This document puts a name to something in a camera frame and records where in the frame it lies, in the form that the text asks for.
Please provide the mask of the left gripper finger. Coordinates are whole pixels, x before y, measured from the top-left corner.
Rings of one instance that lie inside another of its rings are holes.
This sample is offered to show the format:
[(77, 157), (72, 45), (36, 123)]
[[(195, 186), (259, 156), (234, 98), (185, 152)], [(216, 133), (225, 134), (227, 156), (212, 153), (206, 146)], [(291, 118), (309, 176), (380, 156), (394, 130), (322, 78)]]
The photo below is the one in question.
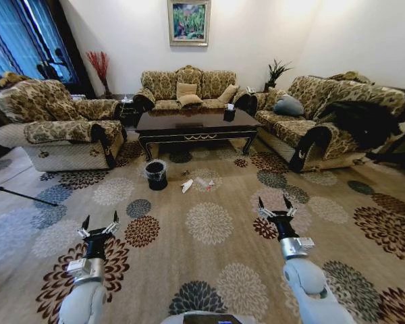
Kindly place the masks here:
[(90, 236), (90, 233), (87, 231), (89, 221), (90, 221), (90, 216), (88, 215), (86, 217), (86, 219), (82, 222), (81, 227), (77, 230), (77, 233), (81, 238), (87, 238)]
[(117, 211), (114, 212), (113, 221), (104, 229), (105, 234), (114, 234), (119, 229), (119, 217)]

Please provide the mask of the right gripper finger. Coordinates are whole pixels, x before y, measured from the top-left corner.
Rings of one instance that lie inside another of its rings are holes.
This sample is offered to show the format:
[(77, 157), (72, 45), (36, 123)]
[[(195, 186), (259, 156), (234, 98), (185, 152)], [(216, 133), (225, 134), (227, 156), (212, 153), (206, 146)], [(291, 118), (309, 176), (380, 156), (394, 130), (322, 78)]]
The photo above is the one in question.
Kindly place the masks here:
[(286, 208), (287, 208), (286, 215), (288, 217), (294, 217), (296, 214), (297, 208), (293, 206), (291, 201), (287, 198), (286, 194), (283, 195), (283, 200), (284, 200)]
[(268, 210), (268, 209), (265, 208), (261, 197), (259, 197), (259, 204), (258, 204), (258, 207), (259, 207), (259, 217), (260, 217), (260, 218), (262, 218), (262, 219), (268, 219), (269, 217), (272, 217), (272, 216), (273, 216), (272, 212), (271, 212), (270, 210)]

